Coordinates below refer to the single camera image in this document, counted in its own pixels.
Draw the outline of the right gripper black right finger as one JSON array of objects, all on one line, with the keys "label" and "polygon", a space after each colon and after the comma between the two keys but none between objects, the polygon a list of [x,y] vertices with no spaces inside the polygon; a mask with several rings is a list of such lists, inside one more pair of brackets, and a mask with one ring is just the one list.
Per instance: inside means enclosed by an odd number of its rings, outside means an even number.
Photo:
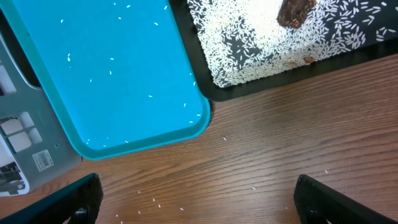
[{"label": "right gripper black right finger", "polygon": [[297,179],[294,204],[300,222],[306,224],[395,224],[393,219],[305,174]]}]

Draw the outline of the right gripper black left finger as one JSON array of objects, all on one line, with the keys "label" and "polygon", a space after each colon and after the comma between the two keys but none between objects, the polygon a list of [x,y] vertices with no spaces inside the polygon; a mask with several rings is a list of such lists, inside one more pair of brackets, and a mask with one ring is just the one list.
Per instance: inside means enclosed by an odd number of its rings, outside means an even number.
[{"label": "right gripper black left finger", "polygon": [[1,223],[82,223],[95,224],[103,199],[99,175],[91,173],[28,207]]}]

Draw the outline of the brown food scrap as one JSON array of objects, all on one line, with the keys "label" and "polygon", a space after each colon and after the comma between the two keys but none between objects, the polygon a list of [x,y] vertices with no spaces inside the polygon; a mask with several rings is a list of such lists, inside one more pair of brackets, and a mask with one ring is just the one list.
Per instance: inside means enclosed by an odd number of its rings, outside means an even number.
[{"label": "brown food scrap", "polygon": [[299,29],[316,3],[316,0],[283,0],[277,22],[282,27]]}]

